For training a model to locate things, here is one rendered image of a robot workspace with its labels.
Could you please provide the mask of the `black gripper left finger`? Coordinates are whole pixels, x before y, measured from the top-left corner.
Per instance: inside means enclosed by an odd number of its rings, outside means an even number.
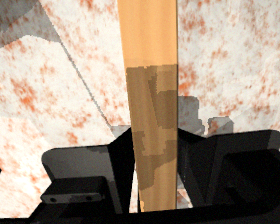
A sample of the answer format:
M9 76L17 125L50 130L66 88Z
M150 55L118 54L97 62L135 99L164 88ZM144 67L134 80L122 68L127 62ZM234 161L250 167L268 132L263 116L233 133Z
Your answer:
M52 148L41 155L50 182L105 176L116 214L129 213L135 157L131 127L106 145Z

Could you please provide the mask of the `wooden plank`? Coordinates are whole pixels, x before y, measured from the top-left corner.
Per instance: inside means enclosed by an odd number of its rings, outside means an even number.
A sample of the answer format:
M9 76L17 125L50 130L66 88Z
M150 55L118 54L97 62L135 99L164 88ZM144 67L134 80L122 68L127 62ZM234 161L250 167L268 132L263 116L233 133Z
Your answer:
M177 209L178 2L117 3L141 212Z

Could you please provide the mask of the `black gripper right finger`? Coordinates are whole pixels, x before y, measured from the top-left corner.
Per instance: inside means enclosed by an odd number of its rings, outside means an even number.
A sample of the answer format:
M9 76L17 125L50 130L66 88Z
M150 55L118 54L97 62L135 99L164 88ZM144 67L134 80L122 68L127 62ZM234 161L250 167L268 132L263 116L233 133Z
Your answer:
M193 208L212 205L223 157L229 153L280 149L280 132L255 130L204 138L178 128L177 172Z

